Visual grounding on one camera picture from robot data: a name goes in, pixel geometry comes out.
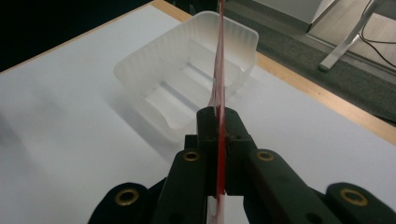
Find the metal hole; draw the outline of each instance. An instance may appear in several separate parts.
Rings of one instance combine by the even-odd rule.
[[[183,155],[183,158],[185,161],[198,161],[199,160],[199,154],[197,152],[186,152]]]
[[[274,159],[273,154],[266,151],[257,152],[257,158],[262,161],[272,161]]]
[[[114,200],[118,205],[127,206],[136,202],[138,198],[139,192],[136,189],[123,189],[116,195]]]
[[[369,203],[366,197],[354,189],[341,189],[341,197],[352,204],[357,206],[365,206]]]

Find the plastic tray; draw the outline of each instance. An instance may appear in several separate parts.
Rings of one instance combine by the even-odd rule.
[[[212,89],[219,14],[201,12],[117,63],[115,75],[138,113],[169,139],[194,131]],[[226,99],[256,63],[259,35],[224,20]]]

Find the white table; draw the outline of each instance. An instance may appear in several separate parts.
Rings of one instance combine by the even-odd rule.
[[[86,223],[118,184],[167,175],[183,139],[151,133],[112,70],[178,24],[143,7],[0,75],[0,223]],[[228,107],[310,187],[350,182],[396,210],[396,146],[260,67]],[[247,223],[226,202],[226,223]]]

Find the red plastic sheet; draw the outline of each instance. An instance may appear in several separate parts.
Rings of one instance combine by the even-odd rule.
[[[219,122],[219,146],[218,146],[218,170],[217,170],[217,191],[216,191],[216,211],[215,215],[209,211],[208,223],[224,223],[224,195],[225,195],[225,91],[224,91],[224,0],[219,0],[219,41],[216,51],[215,69],[213,74],[212,97],[209,105],[215,109]]]

